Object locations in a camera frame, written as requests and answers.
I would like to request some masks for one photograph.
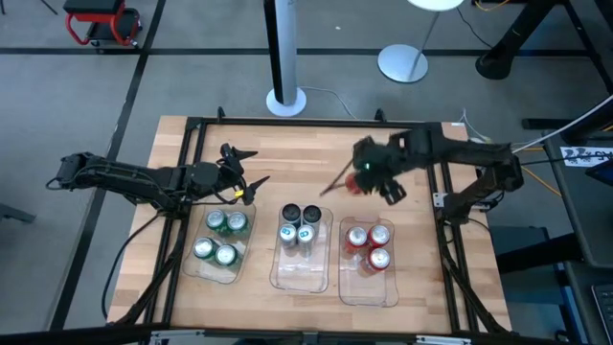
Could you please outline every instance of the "can lid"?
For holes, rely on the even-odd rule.
[[[219,226],[223,222],[225,217],[226,215],[219,210],[211,211],[207,215],[207,225]]]
[[[383,248],[373,249],[370,261],[376,268],[385,268],[390,265],[390,253]]]
[[[296,227],[292,224],[281,225],[279,237],[281,237],[283,241],[292,241],[296,239]]]
[[[359,226],[349,229],[349,242],[353,245],[362,245],[366,243],[366,230]]]
[[[390,230],[383,225],[376,225],[371,231],[373,242],[377,244],[385,244],[390,240]]]
[[[310,225],[303,225],[298,228],[298,241],[309,243],[315,237],[315,229]]]
[[[309,223],[315,223],[322,218],[322,210],[320,210],[319,207],[315,205],[308,205],[303,211],[303,215],[305,217],[305,221],[308,221]]]
[[[200,238],[193,245],[193,254],[198,257],[205,257],[213,251],[213,241],[209,238]]]
[[[288,221],[298,220],[300,218],[300,207],[296,204],[287,204],[281,210],[281,215]]]
[[[239,230],[247,223],[247,216],[241,212],[234,212],[228,217],[228,226],[233,230]]]
[[[217,252],[215,253],[217,262],[222,265],[231,264],[236,256],[237,250],[229,244],[223,244],[217,249]]]

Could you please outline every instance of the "green soda can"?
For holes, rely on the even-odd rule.
[[[215,253],[215,261],[226,267],[236,265],[241,259],[240,253],[231,244],[223,244]]]
[[[223,235],[228,231],[226,214],[219,210],[209,212],[207,215],[207,226],[219,235]]]
[[[193,244],[193,254],[198,259],[209,260],[215,256],[219,244],[210,238],[199,238]]]
[[[249,221],[247,216],[241,212],[233,212],[228,216],[228,229],[231,233],[238,235],[247,231]]]

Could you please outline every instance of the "butcher block tabletop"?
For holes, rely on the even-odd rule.
[[[183,116],[161,118],[149,167],[176,166],[187,119]],[[443,123],[442,126],[448,138],[467,138],[462,124]],[[223,143],[240,150],[256,150],[259,152],[256,156],[242,161],[244,178],[247,183],[267,175],[270,179],[256,194],[255,227],[239,278],[223,285],[181,271],[171,325],[201,329],[449,334],[426,171],[414,170],[397,178],[407,197],[395,206],[387,205],[378,195],[355,196],[343,190],[319,196],[351,159],[353,143],[367,135],[386,143],[388,136],[398,131],[380,127],[207,125],[202,161],[215,162]],[[188,162],[193,160],[193,146],[190,145]],[[450,170],[456,191],[476,178],[473,167],[450,164]],[[436,172],[442,190],[440,167],[436,167]],[[283,290],[270,283],[279,211],[287,203],[315,204],[333,213],[329,282],[321,293]],[[184,257],[192,255],[193,239],[203,213],[204,206],[193,207]],[[131,232],[154,214],[149,205],[139,205]],[[398,302],[394,307],[348,306],[339,298],[339,225],[342,219],[355,216],[380,217],[395,226]],[[483,214],[473,211],[470,216],[487,223]],[[126,248],[109,321],[123,316],[151,281],[163,224],[162,218],[157,219]],[[174,223],[173,241],[178,224],[178,221]],[[489,233],[473,222],[461,229],[471,285],[496,320],[510,330]],[[451,239],[449,230],[445,231]],[[464,300],[457,286],[455,290],[461,325],[467,329]],[[161,319],[166,291],[166,285],[160,288],[154,321]]]

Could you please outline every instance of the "sticker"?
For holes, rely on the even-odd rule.
[[[564,160],[567,167],[590,168],[613,158],[613,148],[560,147],[559,150],[564,158],[577,157]]]

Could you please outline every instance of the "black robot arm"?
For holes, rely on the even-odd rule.
[[[216,163],[196,163],[174,168],[151,169],[109,161],[89,152],[75,153],[61,159],[57,176],[47,183],[49,189],[75,190],[102,188],[125,196],[130,202],[149,203],[167,217],[181,218],[185,207],[194,200],[216,195],[222,202],[235,203],[238,197],[249,205],[256,189],[268,176],[247,186],[240,160],[257,154],[240,151],[224,144]],[[51,187],[56,182],[58,187]],[[219,193],[235,188],[238,197],[226,200]]]
[[[453,224],[466,223],[470,208],[492,193],[512,192],[524,184],[519,161],[511,153],[510,145],[452,140],[429,129],[393,134],[386,145],[366,137],[353,146],[352,162],[356,187],[366,194],[379,192],[390,205],[406,196],[394,180],[401,173],[441,162],[484,167],[482,175],[470,186],[459,193],[441,195],[435,203],[437,212]]]

